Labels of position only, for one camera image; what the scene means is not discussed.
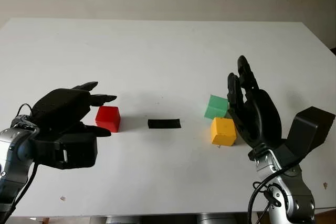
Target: wire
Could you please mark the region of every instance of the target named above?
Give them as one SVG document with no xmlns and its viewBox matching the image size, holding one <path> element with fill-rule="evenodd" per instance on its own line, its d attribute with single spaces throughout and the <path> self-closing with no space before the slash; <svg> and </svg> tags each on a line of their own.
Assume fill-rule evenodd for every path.
<svg viewBox="0 0 336 224">
<path fill-rule="evenodd" d="M 33 109 L 31 108 L 31 106 L 30 106 L 28 103 L 24 103 L 24 104 L 22 104 L 22 105 L 20 106 L 19 110 L 17 111 L 16 116 L 18 116 L 18 115 L 20 114 L 20 111 L 21 111 L 21 109 L 22 109 L 23 106 L 28 106 L 28 107 L 30 108 L 30 112 L 31 112 L 31 114 L 33 115 Z"/>
<path fill-rule="evenodd" d="M 247 223 L 248 224 L 252 224 L 252 208 L 253 208 L 253 203 L 257 197 L 257 194 L 260 192 L 260 190 L 269 182 L 271 181 L 272 179 L 274 179 L 275 177 L 283 174 L 284 172 L 286 172 L 287 170 L 291 169 L 292 167 L 298 165 L 301 161 L 302 161 L 303 158 L 300 158 L 288 165 L 286 165 L 284 168 L 276 171 L 275 173 L 269 175 L 267 178 L 265 178 L 260 184 L 259 186 L 257 186 L 255 188 L 255 190 L 253 191 L 251 197 L 250 197 L 250 201 L 248 203 L 248 209 L 247 209 Z"/>
<path fill-rule="evenodd" d="M 25 185 L 25 187 L 23 188 L 23 190 L 21 191 L 20 195 L 17 197 L 17 199 L 14 201 L 11 209 L 7 212 L 7 216 L 3 219 L 3 221 L 1 222 L 1 224 L 4 224 L 6 223 L 6 221 L 8 220 L 8 218 L 12 215 L 12 213 L 14 212 L 15 208 L 16 208 L 16 205 L 19 203 L 19 201 L 22 199 L 22 197 L 24 196 L 24 194 L 28 191 L 30 185 L 32 184 L 34 178 L 35 178 L 35 175 L 36 175 L 36 172 L 37 172 L 37 167 L 38 167 L 38 164 L 35 162 L 34 163 L 34 167 L 33 167 L 33 171 L 32 171 L 32 174 L 27 182 L 27 184 Z"/>
<path fill-rule="evenodd" d="M 260 215 L 259 219 L 257 220 L 256 224 L 259 224 L 261 219 L 263 218 L 263 216 L 265 215 L 267 209 L 269 208 L 269 206 L 271 205 L 270 202 L 267 203 L 267 206 L 265 207 L 265 209 L 263 210 L 262 214 Z"/>
</svg>

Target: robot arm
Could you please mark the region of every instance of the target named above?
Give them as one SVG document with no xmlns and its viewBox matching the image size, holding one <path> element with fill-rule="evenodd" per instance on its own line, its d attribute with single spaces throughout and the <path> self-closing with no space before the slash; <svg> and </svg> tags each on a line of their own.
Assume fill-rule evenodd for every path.
<svg viewBox="0 0 336 224">
<path fill-rule="evenodd" d="M 310 107 L 296 115 L 287 139 L 281 138 L 281 120 L 266 91 L 257 81 L 244 56 L 238 59 L 239 77 L 228 76 L 229 113 L 237 131 L 252 148 L 248 156 L 256 162 L 263 180 L 252 194 L 248 222 L 254 199 L 262 188 L 269 200 L 271 223 L 315 223 L 314 199 L 301 176 L 300 161 L 321 145 L 335 115 Z M 241 88 L 245 89 L 246 102 Z"/>
<path fill-rule="evenodd" d="M 89 82 L 72 89 L 56 89 L 41 98 L 30 115 L 17 115 L 11 127 L 0 132 L 0 223 L 5 223 L 15 210 L 39 164 L 58 169 L 95 164 L 97 137 L 111 133 L 84 125 L 80 120 L 90 111 L 90 106 L 102 106 L 117 98 L 91 95 L 89 91 L 97 84 Z"/>
</svg>

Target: black rectangular strip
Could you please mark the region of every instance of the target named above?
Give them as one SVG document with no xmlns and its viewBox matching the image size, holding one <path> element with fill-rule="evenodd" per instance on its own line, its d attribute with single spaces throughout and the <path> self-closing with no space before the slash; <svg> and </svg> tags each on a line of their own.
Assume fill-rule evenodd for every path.
<svg viewBox="0 0 336 224">
<path fill-rule="evenodd" d="M 150 129 L 178 129 L 181 128 L 180 119 L 148 119 Z"/>
</svg>

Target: yellow cube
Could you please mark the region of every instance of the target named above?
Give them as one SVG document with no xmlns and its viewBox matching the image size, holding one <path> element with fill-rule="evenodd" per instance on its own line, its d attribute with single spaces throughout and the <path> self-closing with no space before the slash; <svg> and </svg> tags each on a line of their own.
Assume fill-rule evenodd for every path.
<svg viewBox="0 0 336 224">
<path fill-rule="evenodd" d="M 235 123 L 228 118 L 214 118 L 211 124 L 211 143 L 231 146 L 237 138 Z"/>
</svg>

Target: white table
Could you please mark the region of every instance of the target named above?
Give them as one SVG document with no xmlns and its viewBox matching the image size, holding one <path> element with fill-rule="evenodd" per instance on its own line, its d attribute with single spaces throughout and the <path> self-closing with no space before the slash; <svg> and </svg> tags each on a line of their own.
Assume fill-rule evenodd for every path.
<svg viewBox="0 0 336 224">
<path fill-rule="evenodd" d="M 258 180 L 250 147 L 210 144 L 203 117 L 210 94 L 226 97 L 240 55 L 272 97 L 284 137 L 311 105 L 336 112 L 336 57 L 302 23 L 10 20 L 0 31 L 2 129 L 23 102 L 96 80 L 94 92 L 116 94 L 109 105 L 122 116 L 119 133 L 98 139 L 93 168 L 41 166 L 14 215 L 246 211 Z M 175 118 L 181 129 L 147 127 Z M 301 163 L 318 208 L 336 205 L 335 129 Z M 264 206 L 260 196 L 255 210 Z"/>
</svg>

